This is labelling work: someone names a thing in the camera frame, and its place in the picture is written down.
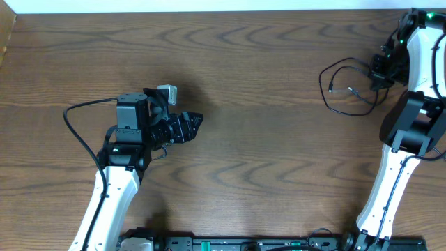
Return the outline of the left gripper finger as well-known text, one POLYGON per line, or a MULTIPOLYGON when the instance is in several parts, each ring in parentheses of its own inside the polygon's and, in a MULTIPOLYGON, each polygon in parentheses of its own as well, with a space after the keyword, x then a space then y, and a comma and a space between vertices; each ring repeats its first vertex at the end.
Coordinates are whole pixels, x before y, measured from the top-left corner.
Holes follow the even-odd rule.
POLYGON ((193 140, 195 137, 196 137, 196 135, 197 135, 197 133, 198 133, 198 129, 199 129, 199 127, 198 126, 195 126, 195 125, 189 125, 188 126, 188 130, 189 130, 189 132, 188 132, 188 134, 187 134, 187 139, 188 140, 193 140))
POLYGON ((198 128, 203 122, 203 114, 196 112, 182 112, 182 117, 193 128, 198 128))

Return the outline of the black usb cable thick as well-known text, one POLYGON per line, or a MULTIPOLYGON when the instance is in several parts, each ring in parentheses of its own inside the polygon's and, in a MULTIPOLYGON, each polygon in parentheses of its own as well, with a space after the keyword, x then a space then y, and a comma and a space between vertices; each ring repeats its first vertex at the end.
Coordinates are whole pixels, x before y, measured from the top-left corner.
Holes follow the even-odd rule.
POLYGON ((356 57, 346 57, 329 64, 317 77, 323 104, 336 114, 367 116, 388 98, 390 90, 367 90, 360 86, 368 81, 368 63, 356 57))

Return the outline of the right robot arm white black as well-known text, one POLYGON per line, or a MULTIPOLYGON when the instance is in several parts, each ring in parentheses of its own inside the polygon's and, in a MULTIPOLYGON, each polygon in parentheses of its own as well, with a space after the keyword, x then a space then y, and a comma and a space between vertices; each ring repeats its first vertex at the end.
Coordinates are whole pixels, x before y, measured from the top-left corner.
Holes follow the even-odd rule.
POLYGON ((369 70, 372 90, 400 82, 407 90, 380 127, 382 158, 358 232, 347 234, 342 250, 387 250, 392 225, 410 176, 445 134, 445 14, 411 9, 390 35, 369 70))

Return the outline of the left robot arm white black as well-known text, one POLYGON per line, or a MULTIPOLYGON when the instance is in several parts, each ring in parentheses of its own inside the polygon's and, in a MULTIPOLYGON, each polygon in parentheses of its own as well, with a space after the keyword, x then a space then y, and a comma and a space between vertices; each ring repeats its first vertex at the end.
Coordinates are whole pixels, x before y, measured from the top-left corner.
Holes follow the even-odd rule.
POLYGON ((203 114, 169 112, 175 89, 144 89, 114 99, 117 123, 108 129, 98 153, 95 186, 71 250, 115 250, 118 237, 152 153, 193 140, 203 114))

